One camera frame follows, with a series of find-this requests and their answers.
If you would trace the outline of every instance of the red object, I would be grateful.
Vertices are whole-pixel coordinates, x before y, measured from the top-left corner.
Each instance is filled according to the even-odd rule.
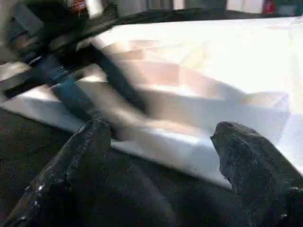
[[[266,0],[264,7],[263,7],[263,13],[265,14],[272,14],[276,10],[275,0]]]
[[[74,0],[72,2],[72,11],[81,12],[86,8],[85,0]]]

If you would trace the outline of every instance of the white surface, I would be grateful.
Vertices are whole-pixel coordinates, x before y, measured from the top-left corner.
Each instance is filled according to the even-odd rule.
[[[218,122],[235,121],[267,137],[302,173],[301,112],[273,108],[272,100],[281,102],[279,96],[267,102],[266,95],[260,106],[249,98],[241,103],[251,93],[285,92],[291,111],[300,110],[296,100],[302,95],[302,30],[300,24],[290,25],[298,21],[283,18],[120,26],[98,36],[101,46],[120,41],[122,49],[115,53],[124,53],[121,67],[134,72],[130,79],[147,96],[152,110],[149,119],[126,108],[106,86],[101,89],[98,80],[90,78],[80,85],[109,116],[123,122],[121,136],[131,142],[114,142],[113,146],[125,152],[230,188],[219,172],[219,158],[209,137]],[[178,42],[184,44],[180,50],[166,47]],[[140,56],[132,53],[133,59],[128,59],[126,51],[142,49],[148,52]],[[154,55],[147,61],[151,52]],[[201,53],[201,64],[185,61],[185,57],[194,60]],[[43,87],[2,106],[70,131],[81,125]]]

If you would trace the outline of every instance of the black fabric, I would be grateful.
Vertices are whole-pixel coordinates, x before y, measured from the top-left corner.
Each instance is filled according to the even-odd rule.
[[[31,140],[38,136],[35,134],[36,127],[39,126],[33,124],[32,130],[29,127],[24,129],[33,132]],[[82,128],[81,134],[78,134],[80,137],[74,136],[74,139],[69,140],[65,148],[56,156],[55,161],[47,165],[48,167],[32,182],[29,191],[25,194],[24,198],[28,198],[28,195],[36,196],[23,198],[25,204],[29,202],[30,205],[34,201],[40,204],[40,212],[35,216],[34,222],[20,222],[20,225],[11,226],[59,227],[66,226],[69,218],[72,218],[69,223],[74,223],[70,226],[92,227],[246,226],[245,216],[239,209],[238,197],[234,193],[115,149],[106,150],[102,148],[103,146],[97,148],[96,144],[102,143],[99,139],[104,140],[104,137],[98,136],[101,131],[94,125],[84,129],[88,131],[85,132]],[[90,135],[89,137],[97,139],[88,141],[85,137],[86,133]],[[59,132],[53,133],[52,136],[58,140],[60,137],[62,140],[66,138]],[[90,148],[90,143],[95,144],[93,149]],[[81,148],[84,156],[77,164],[76,172],[66,177],[59,174],[64,171],[58,171],[57,164],[53,165],[56,160],[61,160],[65,151],[79,156]],[[65,156],[60,163],[68,164],[66,157],[74,163],[75,159],[70,155]],[[33,163],[32,159],[23,159],[19,164],[26,166],[31,163]],[[37,182],[45,182],[43,179],[48,177],[47,173],[52,173],[62,181],[52,181],[51,187],[45,187],[48,189],[46,193],[39,195],[36,193],[39,188]],[[18,181],[23,181],[22,174],[22,172],[16,173],[14,186]],[[37,196],[42,196],[43,200],[37,200]],[[28,206],[29,210],[24,210],[24,207],[26,206],[21,206],[21,211],[33,211],[32,206]],[[14,214],[18,218],[24,217],[22,212],[16,210]]]
[[[70,136],[0,109],[0,225]]]

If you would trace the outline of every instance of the black surface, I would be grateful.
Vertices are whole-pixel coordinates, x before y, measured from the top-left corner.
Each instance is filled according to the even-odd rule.
[[[69,134],[5,111],[0,114],[5,129],[1,131],[3,220]],[[106,158],[99,159],[99,171],[78,178],[78,183],[94,182],[77,186],[90,193],[96,192],[95,183],[101,184],[86,226],[247,225],[238,197],[230,191],[118,150],[100,151],[103,155]],[[53,199],[64,202],[60,197]]]
[[[303,178],[267,138],[239,123],[221,122],[211,139],[250,227],[303,226]]]
[[[0,223],[70,136],[0,109]]]

